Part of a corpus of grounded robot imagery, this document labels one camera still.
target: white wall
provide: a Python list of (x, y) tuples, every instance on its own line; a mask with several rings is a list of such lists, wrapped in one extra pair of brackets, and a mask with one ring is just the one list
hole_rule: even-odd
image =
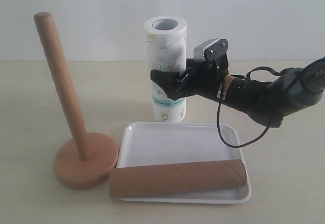
[(145, 60), (144, 22), (187, 21), (187, 55), (210, 38), (231, 60), (325, 55), (325, 0), (0, 0), (0, 60), (44, 60), (33, 15), (51, 12), (68, 60)]

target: beige table surface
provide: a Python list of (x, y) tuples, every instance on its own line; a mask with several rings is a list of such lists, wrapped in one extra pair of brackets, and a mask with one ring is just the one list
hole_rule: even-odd
[[(230, 62), (230, 73), (308, 63)], [(120, 144), (129, 123), (154, 120), (145, 62), (72, 62), (70, 68), (88, 131), (108, 134)], [(276, 78), (266, 72), (253, 77)], [(109, 199), (107, 183), (77, 191), (56, 180), (53, 159), (71, 134), (47, 63), (2, 62), (0, 223), (325, 223), (324, 108), (325, 99), (243, 149), (252, 187), (245, 204), (123, 202)], [(216, 110), (215, 102), (188, 98), (184, 122), (215, 123)], [(221, 122), (233, 126), (242, 143), (264, 129), (226, 106)]]

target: printed paper towel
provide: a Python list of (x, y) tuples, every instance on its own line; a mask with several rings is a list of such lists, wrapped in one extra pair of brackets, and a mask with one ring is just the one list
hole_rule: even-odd
[[(176, 16), (159, 16), (145, 22), (147, 59), (150, 70), (186, 70), (186, 21)], [(153, 114), (157, 121), (181, 122), (186, 114), (186, 98), (177, 101), (151, 81)]]

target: black cable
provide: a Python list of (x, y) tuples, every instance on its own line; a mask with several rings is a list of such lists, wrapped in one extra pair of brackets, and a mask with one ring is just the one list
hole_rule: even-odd
[(222, 100), (222, 97), (223, 97), (223, 90), (224, 90), (224, 76), (223, 76), (223, 73), (222, 74), (222, 84), (221, 84), (221, 95), (220, 95), (220, 100), (219, 100), (219, 105), (218, 105), (218, 111), (217, 111), (217, 128), (218, 128), (218, 133), (219, 133), (219, 136), (220, 136), (220, 139), (222, 140), (222, 142), (230, 147), (230, 148), (242, 148), (242, 147), (245, 147), (247, 145), (250, 145), (252, 143), (255, 143), (256, 141), (260, 140), (265, 134), (266, 132), (270, 129), (270, 126), (272, 124), (272, 120), (269, 119), (269, 124), (267, 125), (267, 127), (264, 129), (264, 131), (255, 139), (245, 143), (245, 144), (242, 144), (242, 145), (231, 145), (229, 143), (227, 143), (227, 141), (222, 137), (221, 135), (221, 130), (220, 130), (220, 123), (219, 123), (219, 117), (220, 117), (220, 108), (221, 108), (221, 100)]

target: white tray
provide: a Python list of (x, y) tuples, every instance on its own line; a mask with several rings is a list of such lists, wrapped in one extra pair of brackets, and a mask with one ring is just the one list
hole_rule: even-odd
[[(237, 133), (232, 127), (221, 124), (220, 128), (222, 136), (227, 142), (239, 145)], [(242, 150), (224, 145), (215, 124), (133, 122), (125, 128), (116, 167), (226, 159), (241, 159), (245, 164)], [(148, 198), (122, 198), (122, 200), (240, 204), (246, 202), (250, 196), (251, 186), (247, 175), (246, 186), (237, 189), (200, 191)]]

